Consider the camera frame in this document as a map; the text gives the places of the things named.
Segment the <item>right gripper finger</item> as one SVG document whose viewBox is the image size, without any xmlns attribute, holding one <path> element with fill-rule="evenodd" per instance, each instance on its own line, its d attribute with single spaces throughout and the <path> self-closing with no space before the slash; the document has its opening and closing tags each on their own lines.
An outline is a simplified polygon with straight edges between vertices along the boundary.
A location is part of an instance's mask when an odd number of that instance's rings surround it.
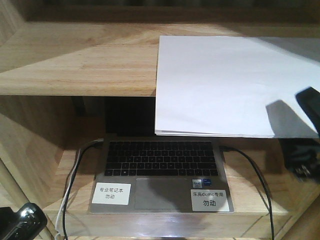
<svg viewBox="0 0 320 240">
<path fill-rule="evenodd" d="M 320 135 L 320 92 L 308 87 L 295 94 L 295 99 Z"/>
</svg>

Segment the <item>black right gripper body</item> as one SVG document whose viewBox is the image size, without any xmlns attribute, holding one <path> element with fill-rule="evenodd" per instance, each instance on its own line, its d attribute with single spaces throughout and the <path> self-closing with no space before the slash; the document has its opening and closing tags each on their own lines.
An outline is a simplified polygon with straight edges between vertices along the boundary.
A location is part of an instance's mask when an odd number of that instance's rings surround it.
<svg viewBox="0 0 320 240">
<path fill-rule="evenodd" d="M 320 143 L 309 138 L 280 138 L 284 165 L 297 179 L 320 178 Z"/>
</svg>

